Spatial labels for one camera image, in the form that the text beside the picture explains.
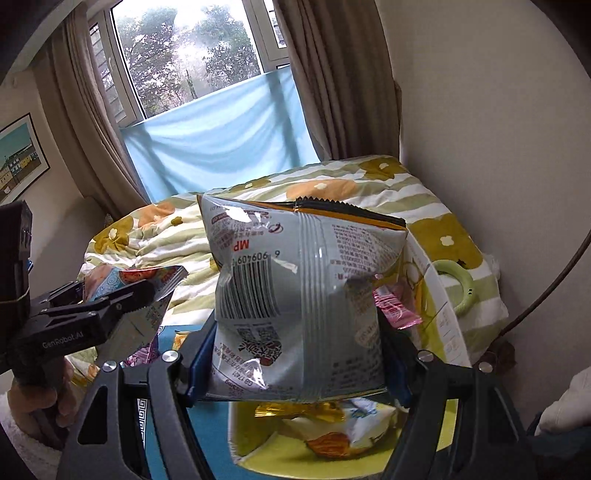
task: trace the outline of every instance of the silver snack bag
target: silver snack bag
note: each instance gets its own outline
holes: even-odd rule
[[[384,387],[376,274],[404,220],[340,202],[201,198],[220,266],[208,396],[313,403]]]

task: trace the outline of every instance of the human hand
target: human hand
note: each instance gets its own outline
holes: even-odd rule
[[[16,379],[12,381],[12,387],[7,394],[8,406],[14,422],[24,433],[42,442],[41,429],[31,413],[35,410],[49,408],[56,402],[59,411],[59,415],[56,417],[57,425],[69,427],[74,423],[78,405],[70,383],[73,375],[74,367],[64,358],[64,382],[59,392],[56,392],[54,388],[19,385]]]

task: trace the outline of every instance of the wall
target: wall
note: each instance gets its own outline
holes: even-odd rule
[[[591,82],[529,0],[378,0],[402,87],[402,157],[501,264],[512,316],[591,226]],[[591,365],[591,252],[509,339],[525,421]]]
[[[56,233],[59,222],[82,195],[57,149],[30,70],[18,73],[0,88],[0,128],[17,118],[31,114],[33,125],[50,169],[39,177],[19,199],[25,200],[33,212],[33,242],[31,260],[35,259]]]

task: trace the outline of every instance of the picture frame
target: picture frame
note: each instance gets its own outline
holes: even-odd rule
[[[30,113],[0,131],[0,205],[16,200],[49,168]]]

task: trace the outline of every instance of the black cable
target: black cable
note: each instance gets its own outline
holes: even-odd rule
[[[500,338],[503,335],[505,335],[506,333],[510,332],[511,330],[513,330],[515,327],[517,327],[521,322],[523,322],[525,320],[525,318],[531,313],[533,312],[537,307],[540,306],[540,304],[548,298],[548,296],[556,289],[556,287],[558,287],[558,285],[560,285],[562,283],[562,281],[566,278],[566,276],[570,273],[570,271],[574,268],[574,266],[577,264],[577,262],[581,259],[581,257],[583,256],[583,254],[585,253],[585,251],[587,250],[587,248],[589,247],[589,245],[591,244],[591,230],[589,230],[589,233],[587,234],[587,237],[585,237],[585,240],[583,240],[583,243],[581,244],[581,246],[579,247],[579,249],[576,251],[576,253],[573,255],[573,258],[570,259],[569,263],[566,265],[566,267],[564,268],[564,270],[562,272],[560,272],[560,275],[558,275],[558,277],[556,277],[554,279],[554,281],[550,284],[550,286],[544,290],[543,294],[540,295],[535,302],[533,302],[529,307],[527,307],[515,320],[513,320],[509,325],[507,325],[505,328],[503,328],[501,330],[501,332],[499,333],[499,335],[496,338]]]

